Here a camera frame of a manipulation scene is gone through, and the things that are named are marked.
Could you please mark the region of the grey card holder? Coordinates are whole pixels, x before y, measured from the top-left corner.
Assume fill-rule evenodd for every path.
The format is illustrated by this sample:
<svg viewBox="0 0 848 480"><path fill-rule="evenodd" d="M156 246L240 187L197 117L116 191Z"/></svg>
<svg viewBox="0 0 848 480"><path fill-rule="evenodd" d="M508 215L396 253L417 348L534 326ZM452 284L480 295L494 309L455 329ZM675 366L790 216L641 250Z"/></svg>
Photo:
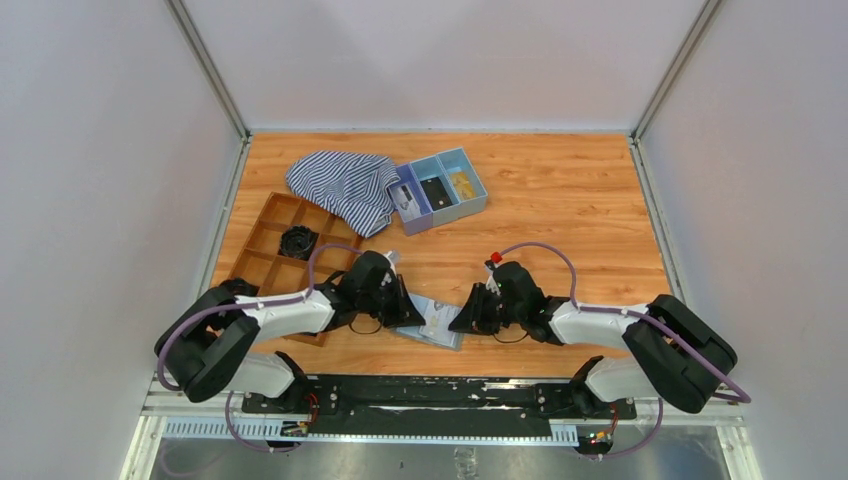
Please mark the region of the grey card holder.
<svg viewBox="0 0 848 480"><path fill-rule="evenodd" d="M460 351L462 333L449 330L450 324L459 315L461 308L421 295L411 294L412 305L425 320L423 326L409 326L392 329L398 336L422 342L428 345Z"/></svg>

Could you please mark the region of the blue three-compartment box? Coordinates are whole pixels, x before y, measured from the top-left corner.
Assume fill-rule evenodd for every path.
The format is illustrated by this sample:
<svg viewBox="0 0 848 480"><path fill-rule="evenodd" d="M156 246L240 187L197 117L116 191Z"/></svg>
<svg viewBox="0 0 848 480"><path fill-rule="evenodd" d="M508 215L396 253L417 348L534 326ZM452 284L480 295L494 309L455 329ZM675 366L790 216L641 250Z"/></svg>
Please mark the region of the blue three-compartment box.
<svg viewBox="0 0 848 480"><path fill-rule="evenodd" d="M482 212L488 192L462 147L396 167L388 192L404 233L416 235Z"/></svg>

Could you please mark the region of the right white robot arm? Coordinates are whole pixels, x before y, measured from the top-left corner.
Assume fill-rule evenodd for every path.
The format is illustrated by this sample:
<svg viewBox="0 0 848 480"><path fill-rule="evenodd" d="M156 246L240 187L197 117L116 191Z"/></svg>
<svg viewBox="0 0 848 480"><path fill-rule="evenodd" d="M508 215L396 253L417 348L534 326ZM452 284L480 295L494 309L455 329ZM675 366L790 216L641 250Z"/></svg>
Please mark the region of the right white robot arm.
<svg viewBox="0 0 848 480"><path fill-rule="evenodd" d="M627 398L657 397L700 412L738 363L730 344L678 298L660 294L647 304L605 306L545 294L519 263L491 263L450 330L494 335L519 325L533 340L626 350L626 358L595 356L569 380L566 407L588 416Z"/></svg>

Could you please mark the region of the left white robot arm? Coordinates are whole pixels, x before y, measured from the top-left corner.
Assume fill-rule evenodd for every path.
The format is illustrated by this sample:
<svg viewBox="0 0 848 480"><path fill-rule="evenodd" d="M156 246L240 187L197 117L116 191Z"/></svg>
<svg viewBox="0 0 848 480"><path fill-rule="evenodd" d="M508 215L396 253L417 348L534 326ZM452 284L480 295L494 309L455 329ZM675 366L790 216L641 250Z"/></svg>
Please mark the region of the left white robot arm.
<svg viewBox="0 0 848 480"><path fill-rule="evenodd" d="M279 398L300 371L284 353L258 354L264 341L319 334L350 325L357 316L381 328L425 325L392 253L358 252L352 265L296 293L236 295L226 287L203 293L157 340L160 385L193 403L222 392Z"/></svg>

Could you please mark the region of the patterned card in holder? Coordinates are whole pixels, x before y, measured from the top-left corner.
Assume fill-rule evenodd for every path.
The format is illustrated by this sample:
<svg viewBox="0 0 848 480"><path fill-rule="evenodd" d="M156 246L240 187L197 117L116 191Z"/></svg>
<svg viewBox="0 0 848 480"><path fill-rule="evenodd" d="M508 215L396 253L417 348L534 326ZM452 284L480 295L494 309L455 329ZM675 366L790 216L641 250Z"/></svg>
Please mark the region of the patterned card in holder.
<svg viewBox="0 0 848 480"><path fill-rule="evenodd" d="M460 310L461 308L455 305L428 300L422 313L426 324L420 328L420 333L434 342L452 343L456 334L449 331L448 327Z"/></svg>

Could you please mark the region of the silver card in box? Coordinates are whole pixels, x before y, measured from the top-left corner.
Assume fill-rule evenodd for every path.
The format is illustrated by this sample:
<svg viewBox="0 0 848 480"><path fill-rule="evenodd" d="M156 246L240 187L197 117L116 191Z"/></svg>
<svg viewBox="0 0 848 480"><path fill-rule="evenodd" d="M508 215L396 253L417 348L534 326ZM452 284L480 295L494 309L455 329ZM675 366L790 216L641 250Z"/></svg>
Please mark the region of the silver card in box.
<svg viewBox="0 0 848 480"><path fill-rule="evenodd" d="M389 188L401 219L408 222L422 216L419 202L414 196L408 183L399 183Z"/></svg>

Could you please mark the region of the black card in box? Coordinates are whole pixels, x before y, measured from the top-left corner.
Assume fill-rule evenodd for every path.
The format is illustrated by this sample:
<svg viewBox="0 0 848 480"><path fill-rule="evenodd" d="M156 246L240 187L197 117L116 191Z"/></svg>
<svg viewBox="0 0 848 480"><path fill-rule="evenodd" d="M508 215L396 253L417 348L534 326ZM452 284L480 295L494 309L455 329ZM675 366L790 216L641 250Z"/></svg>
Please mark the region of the black card in box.
<svg viewBox="0 0 848 480"><path fill-rule="evenodd" d="M440 177L434 176L421 180L420 186L433 211L453 205L453 201Z"/></svg>

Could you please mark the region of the gold card in box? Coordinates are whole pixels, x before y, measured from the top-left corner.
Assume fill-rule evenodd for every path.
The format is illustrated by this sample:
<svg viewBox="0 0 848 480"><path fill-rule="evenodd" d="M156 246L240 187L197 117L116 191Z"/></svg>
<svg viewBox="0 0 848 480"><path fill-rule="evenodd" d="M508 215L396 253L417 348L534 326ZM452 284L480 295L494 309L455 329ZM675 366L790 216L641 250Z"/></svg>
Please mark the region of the gold card in box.
<svg viewBox="0 0 848 480"><path fill-rule="evenodd" d="M449 174L451 184L461 201L469 201L477 197L471 179L464 171Z"/></svg>

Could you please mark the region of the black ribbed round part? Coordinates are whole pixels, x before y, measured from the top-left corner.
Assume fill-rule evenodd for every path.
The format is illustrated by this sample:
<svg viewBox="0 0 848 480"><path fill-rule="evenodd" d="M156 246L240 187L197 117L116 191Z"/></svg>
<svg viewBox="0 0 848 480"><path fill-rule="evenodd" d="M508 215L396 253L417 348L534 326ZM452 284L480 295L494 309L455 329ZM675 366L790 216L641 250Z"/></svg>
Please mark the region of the black ribbed round part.
<svg viewBox="0 0 848 480"><path fill-rule="evenodd" d="M278 254L308 261L316 247L319 234L304 225L294 225L281 234Z"/></svg>

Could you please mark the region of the striped blue white cloth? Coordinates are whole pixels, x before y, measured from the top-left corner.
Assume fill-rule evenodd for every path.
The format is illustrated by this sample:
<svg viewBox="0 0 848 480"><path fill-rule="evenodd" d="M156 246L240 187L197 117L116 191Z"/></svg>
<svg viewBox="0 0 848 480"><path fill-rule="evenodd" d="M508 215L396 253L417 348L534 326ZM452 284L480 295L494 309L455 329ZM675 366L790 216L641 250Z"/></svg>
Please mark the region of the striped blue white cloth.
<svg viewBox="0 0 848 480"><path fill-rule="evenodd" d="M328 150L300 158L285 174L294 195L339 217L364 238L391 224L395 206L389 187L399 180L387 156Z"/></svg>

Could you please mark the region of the wooden compartment tray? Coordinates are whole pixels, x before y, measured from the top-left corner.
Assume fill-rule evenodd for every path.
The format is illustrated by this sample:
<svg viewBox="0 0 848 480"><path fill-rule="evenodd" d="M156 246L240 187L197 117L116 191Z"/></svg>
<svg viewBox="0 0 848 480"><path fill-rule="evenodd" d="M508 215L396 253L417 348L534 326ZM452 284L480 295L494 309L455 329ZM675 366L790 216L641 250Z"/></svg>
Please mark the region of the wooden compartment tray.
<svg viewBox="0 0 848 480"><path fill-rule="evenodd" d="M318 247L344 244L358 248L363 242L363 238L337 216L298 197L272 193L253 217L252 226L241 226L241 246L222 250L211 284L217 286L224 280L241 278L258 288L258 296L295 293L352 265L353 253L328 249L320 254L314 276L310 277L306 260L279 253L284 233L295 226L304 226L316 233Z"/></svg>

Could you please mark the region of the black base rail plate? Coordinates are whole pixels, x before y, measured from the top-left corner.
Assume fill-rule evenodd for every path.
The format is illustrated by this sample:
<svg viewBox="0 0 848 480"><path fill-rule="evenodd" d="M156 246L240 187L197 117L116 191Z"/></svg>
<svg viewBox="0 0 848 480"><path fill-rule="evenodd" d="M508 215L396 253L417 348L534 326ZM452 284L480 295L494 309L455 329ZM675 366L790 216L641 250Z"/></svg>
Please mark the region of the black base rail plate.
<svg viewBox="0 0 848 480"><path fill-rule="evenodd" d="M304 414L315 434L532 438L551 423L633 420L632 402L581 411L565 380L387 375L308 376L279 398L252 393L237 412Z"/></svg>

